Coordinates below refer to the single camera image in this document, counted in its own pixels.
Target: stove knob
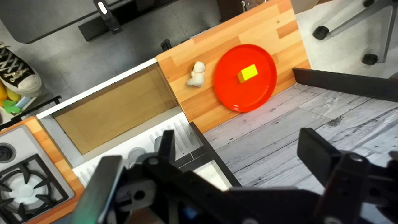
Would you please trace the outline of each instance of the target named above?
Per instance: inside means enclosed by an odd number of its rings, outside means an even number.
[[[11,162],[15,157],[15,150],[5,144],[0,144],[0,163]]]
[[[130,150],[128,157],[127,157],[127,162],[126,162],[126,167],[130,169],[133,167],[133,164],[137,162],[138,157],[142,154],[146,154],[147,150],[141,148],[141,147],[136,147],[133,149]]]
[[[153,144],[155,144],[155,152],[159,152],[162,137],[163,137],[163,135],[158,135],[158,137],[155,139],[155,143],[153,143]]]

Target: sneaker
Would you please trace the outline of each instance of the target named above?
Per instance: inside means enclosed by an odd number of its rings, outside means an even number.
[[[10,91],[36,97],[43,82],[39,74],[0,42],[0,79]]]

